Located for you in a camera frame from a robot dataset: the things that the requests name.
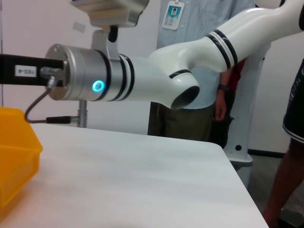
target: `table surface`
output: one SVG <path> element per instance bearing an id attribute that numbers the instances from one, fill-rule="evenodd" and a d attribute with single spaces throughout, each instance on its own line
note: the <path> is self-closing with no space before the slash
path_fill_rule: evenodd
<path id="1" fill-rule="evenodd" d="M 0 228 L 267 228 L 214 144 L 33 128 L 40 171 L 2 211 Z"/>

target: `label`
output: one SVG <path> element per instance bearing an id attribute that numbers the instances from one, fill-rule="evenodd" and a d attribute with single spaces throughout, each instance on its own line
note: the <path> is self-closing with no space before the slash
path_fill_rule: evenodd
<path id="1" fill-rule="evenodd" d="M 15 76 L 17 77 L 36 77 L 37 67 L 15 65 Z"/>
<path id="2" fill-rule="evenodd" d="M 75 21 L 74 25 L 73 25 L 73 29 L 76 30 L 76 31 L 78 31 L 78 32 L 84 33 L 85 29 L 86 29 L 86 25 L 81 24 L 81 23 Z"/>
<path id="3" fill-rule="evenodd" d="M 177 30 L 184 7 L 185 4 L 182 2 L 170 1 L 162 22 L 162 27 L 164 29 Z"/>

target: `black stripe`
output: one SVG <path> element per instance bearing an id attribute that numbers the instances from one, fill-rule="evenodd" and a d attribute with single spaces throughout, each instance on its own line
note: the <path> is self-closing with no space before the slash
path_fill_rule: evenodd
<path id="1" fill-rule="evenodd" d="M 301 10 L 300 18 L 299 18 L 299 26 L 301 30 L 304 30 L 304 5 Z"/>
<path id="2" fill-rule="evenodd" d="M 230 52 L 232 54 L 232 57 L 233 57 L 233 60 L 234 60 L 234 64 L 236 65 L 238 63 L 238 55 L 237 55 L 234 47 L 230 43 L 229 39 L 225 36 L 224 33 L 222 33 L 221 31 L 219 31 L 218 29 L 214 30 L 214 32 L 216 32 L 223 39 L 223 41 L 225 41 L 226 45 L 228 46 L 228 48 L 229 48 L 229 50 L 230 50 Z"/>
<path id="3" fill-rule="evenodd" d="M 105 88 L 104 91 L 101 93 L 101 95 L 99 96 L 99 98 L 97 98 L 94 101 L 99 101 L 101 99 L 103 99 L 106 95 L 106 93 L 108 92 L 110 85 L 111 85 L 111 80 L 112 80 L 112 71 L 111 71 L 111 64 L 110 64 L 110 60 L 107 58 L 107 56 L 99 50 L 96 50 L 104 59 L 104 63 L 105 63 L 105 67 L 106 67 L 106 82 L 105 82 Z"/>
<path id="4" fill-rule="evenodd" d="M 285 153 L 279 153 L 273 151 L 260 151 L 260 150 L 252 150 L 252 149 L 248 149 L 248 154 L 254 156 L 270 157 L 270 158 L 284 158 L 285 156 Z"/>
<path id="5" fill-rule="evenodd" d="M 208 34 L 207 37 L 209 39 L 211 39 L 212 42 L 218 47 L 219 51 L 222 53 L 222 56 L 223 56 L 223 58 L 224 58 L 224 60 L 227 64 L 227 69 L 229 69 L 231 67 L 230 60 L 229 60 L 229 57 L 228 57 L 226 51 L 224 50 L 224 48 L 220 44 L 220 42 L 211 34 Z"/>
<path id="6" fill-rule="evenodd" d="M 127 85 L 127 70 L 125 68 L 123 59 L 120 56 L 119 56 L 119 58 L 120 58 L 120 63 L 122 65 L 122 69 L 123 69 L 123 81 L 122 81 L 122 86 L 120 87 L 120 91 L 119 91 L 118 95 L 111 101 L 116 101 L 123 94 L 124 89 Z"/>
<path id="7" fill-rule="evenodd" d="M 178 76 L 178 75 L 180 75 L 180 74 L 183 74 L 183 73 L 190 73 L 190 74 L 192 74 L 192 72 L 189 71 L 189 70 L 179 70 L 179 71 L 177 71 L 177 72 L 171 74 L 171 75 L 169 76 L 169 78 L 173 79 L 173 78 L 175 78 L 176 76 Z"/>
<path id="8" fill-rule="evenodd" d="M 124 99 L 126 99 L 130 93 L 132 92 L 133 90 L 133 87 L 134 87 L 134 82 L 135 82 L 135 71 L 134 71 L 134 67 L 133 67 L 133 63 L 132 61 L 128 58 L 128 56 L 125 56 L 123 54 L 121 54 L 126 60 L 127 62 L 129 63 L 129 66 L 130 66 L 130 70 L 131 70 L 131 82 L 130 82 L 130 87 L 129 87 L 129 90 L 127 92 L 127 94 L 123 97 L 123 99 L 119 100 L 119 101 L 123 101 Z"/>
<path id="9" fill-rule="evenodd" d="M 281 0 L 280 7 L 283 6 L 284 3 L 285 3 L 285 0 Z"/>

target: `yellow tray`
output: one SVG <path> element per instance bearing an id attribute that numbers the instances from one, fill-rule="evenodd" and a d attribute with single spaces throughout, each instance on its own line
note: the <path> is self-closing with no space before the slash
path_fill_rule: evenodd
<path id="1" fill-rule="evenodd" d="M 0 107 L 0 208 L 39 170 L 42 146 L 24 113 Z"/>

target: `blue led ring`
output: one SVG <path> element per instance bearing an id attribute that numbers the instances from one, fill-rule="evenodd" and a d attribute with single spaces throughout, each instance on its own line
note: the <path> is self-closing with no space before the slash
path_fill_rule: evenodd
<path id="1" fill-rule="evenodd" d="M 103 81 L 98 80 L 93 83 L 92 90 L 98 93 L 103 91 L 103 89 L 105 88 L 104 86 L 105 83 Z"/>

